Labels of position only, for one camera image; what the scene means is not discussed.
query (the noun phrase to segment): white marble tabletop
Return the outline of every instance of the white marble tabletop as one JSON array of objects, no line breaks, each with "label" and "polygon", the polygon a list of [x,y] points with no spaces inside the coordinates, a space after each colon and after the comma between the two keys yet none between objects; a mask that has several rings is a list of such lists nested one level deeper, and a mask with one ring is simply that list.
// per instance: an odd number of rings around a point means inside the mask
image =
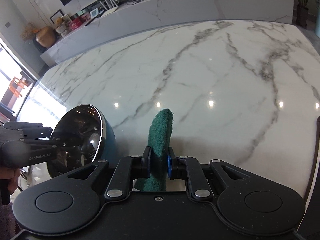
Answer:
[{"label": "white marble tabletop", "polygon": [[[173,112],[176,156],[221,159],[301,196],[312,171],[320,56],[293,25],[208,21],[138,33],[50,69],[20,121],[54,127],[92,104],[119,153],[142,155],[153,117]],[[45,165],[35,166],[35,181]]]}]

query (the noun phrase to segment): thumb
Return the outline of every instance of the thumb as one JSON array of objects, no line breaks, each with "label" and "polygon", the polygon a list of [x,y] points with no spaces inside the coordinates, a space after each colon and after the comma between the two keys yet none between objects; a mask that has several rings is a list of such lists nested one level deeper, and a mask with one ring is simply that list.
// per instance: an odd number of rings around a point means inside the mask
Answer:
[{"label": "thumb", "polygon": [[0,167],[0,179],[12,179],[14,171],[6,167]]}]

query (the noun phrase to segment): human hand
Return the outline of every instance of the human hand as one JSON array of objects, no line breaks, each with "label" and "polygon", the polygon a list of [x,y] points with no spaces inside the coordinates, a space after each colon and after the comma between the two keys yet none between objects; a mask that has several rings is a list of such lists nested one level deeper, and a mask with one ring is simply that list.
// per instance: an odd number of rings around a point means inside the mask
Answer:
[{"label": "human hand", "polygon": [[20,176],[20,169],[10,169],[0,167],[0,179],[9,179],[8,191],[13,194],[18,188],[18,179]]}]

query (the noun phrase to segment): bowl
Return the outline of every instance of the bowl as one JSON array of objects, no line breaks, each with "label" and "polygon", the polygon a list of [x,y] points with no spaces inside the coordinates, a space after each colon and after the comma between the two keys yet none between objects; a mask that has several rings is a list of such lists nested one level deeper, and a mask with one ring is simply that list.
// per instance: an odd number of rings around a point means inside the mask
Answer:
[{"label": "bowl", "polygon": [[60,142],[57,159],[47,162],[52,178],[99,159],[117,165],[116,138],[103,114],[92,105],[79,105],[67,112],[52,131]]}]

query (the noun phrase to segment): brown vase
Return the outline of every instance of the brown vase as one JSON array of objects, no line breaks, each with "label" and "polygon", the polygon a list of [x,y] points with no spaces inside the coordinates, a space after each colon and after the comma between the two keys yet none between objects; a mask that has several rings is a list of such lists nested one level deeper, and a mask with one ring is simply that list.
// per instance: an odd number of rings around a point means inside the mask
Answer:
[{"label": "brown vase", "polygon": [[306,7],[297,6],[297,25],[307,28],[308,11],[309,9]]},{"label": "brown vase", "polygon": [[36,41],[45,48],[50,48],[56,42],[54,30],[50,26],[42,28],[36,35]]}]

